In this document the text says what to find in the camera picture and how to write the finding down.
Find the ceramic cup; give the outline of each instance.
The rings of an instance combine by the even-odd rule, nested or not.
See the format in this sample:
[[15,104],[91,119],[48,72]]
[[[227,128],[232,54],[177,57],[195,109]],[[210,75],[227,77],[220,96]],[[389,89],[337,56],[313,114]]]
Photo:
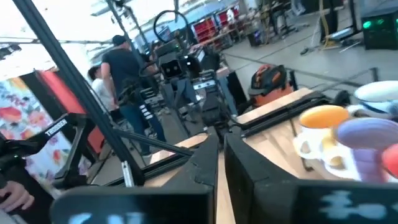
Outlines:
[[373,82],[354,92],[359,101],[347,107],[353,116],[390,119],[398,116],[398,81]]
[[344,121],[322,138],[328,172],[364,182],[387,182],[382,153],[398,143],[398,123],[380,118]]
[[[350,118],[348,110],[340,106],[323,105],[304,111],[299,118],[302,132],[293,139],[297,154],[305,159],[321,159],[322,137],[330,128]],[[308,144],[309,151],[303,147]]]

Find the purple mug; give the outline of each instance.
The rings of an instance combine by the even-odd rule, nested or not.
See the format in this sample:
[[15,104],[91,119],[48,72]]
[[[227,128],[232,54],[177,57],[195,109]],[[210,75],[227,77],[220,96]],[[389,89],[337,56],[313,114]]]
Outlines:
[[[330,173],[364,182],[387,182],[381,155],[398,143],[398,123],[381,118],[349,119],[333,128],[322,143],[325,168]],[[330,165],[337,158],[343,167]]]

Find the green light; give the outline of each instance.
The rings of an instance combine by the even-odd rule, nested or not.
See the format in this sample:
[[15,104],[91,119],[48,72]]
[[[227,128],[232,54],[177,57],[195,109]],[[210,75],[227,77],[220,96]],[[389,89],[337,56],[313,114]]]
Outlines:
[[372,25],[371,21],[364,22],[363,29],[368,29]]

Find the floor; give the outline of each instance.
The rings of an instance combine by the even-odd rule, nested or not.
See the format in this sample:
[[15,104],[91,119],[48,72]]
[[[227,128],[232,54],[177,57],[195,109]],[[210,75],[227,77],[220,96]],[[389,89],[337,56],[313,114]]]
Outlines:
[[[300,86],[322,86],[323,84],[331,83],[321,78],[315,78],[310,75],[311,73],[326,77],[347,78],[372,67],[379,68],[381,80],[397,79],[395,74],[396,59],[398,58],[397,51],[366,51],[363,47],[353,47],[343,52],[341,52],[342,49],[321,50],[301,56],[300,52],[311,44],[317,19],[318,17],[315,15],[297,19],[298,22],[309,23],[310,27],[273,44],[252,48],[249,42],[244,40],[224,50],[227,62],[236,71],[246,94],[252,74],[254,74],[262,63],[282,64],[293,68],[296,70],[296,78]],[[346,9],[339,12],[339,21],[340,29],[351,24],[351,19]],[[354,81],[365,84],[371,81],[371,77],[370,75],[364,75]],[[349,86],[339,86],[337,88],[350,91],[354,90],[354,88]],[[335,93],[335,90],[326,92],[330,96],[333,96]],[[173,124],[174,121],[170,117],[164,117],[162,122],[169,143],[175,144],[183,140],[182,135],[179,134],[180,130],[176,128],[175,124]],[[192,130],[200,130],[199,126],[189,125]],[[121,176],[120,162],[117,157],[111,156],[97,176],[95,183],[100,185],[105,184]]]

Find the wooden table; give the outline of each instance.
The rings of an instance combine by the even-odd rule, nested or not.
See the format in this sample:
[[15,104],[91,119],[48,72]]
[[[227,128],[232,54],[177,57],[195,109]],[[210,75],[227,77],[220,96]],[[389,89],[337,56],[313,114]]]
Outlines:
[[[268,103],[255,110],[242,114],[238,117],[240,123],[247,123],[253,119],[267,114],[277,108],[287,105],[302,96],[311,93],[312,91],[306,88],[299,89],[287,96],[279,98],[271,103]],[[298,124],[298,119],[294,119],[297,132],[301,132]],[[178,143],[178,146],[192,147],[200,144],[207,138],[206,134],[197,135]],[[244,141],[250,145],[257,152],[268,158],[279,167],[285,169],[291,174],[301,179],[339,179],[329,174],[322,164],[316,160],[308,161],[308,163],[316,170],[316,172],[306,172],[303,168],[301,159],[295,153],[293,143],[292,128],[288,121],[278,124],[272,128],[264,130],[263,132],[251,136]],[[153,156],[153,162],[163,159],[171,153],[160,151]],[[179,168],[172,170],[166,174],[160,175],[154,179],[146,182],[146,187],[160,187],[168,181],[174,174],[178,172]],[[229,190],[225,176],[224,154],[221,153],[218,159],[218,189],[217,189],[217,223],[234,224],[234,215],[229,197]]]

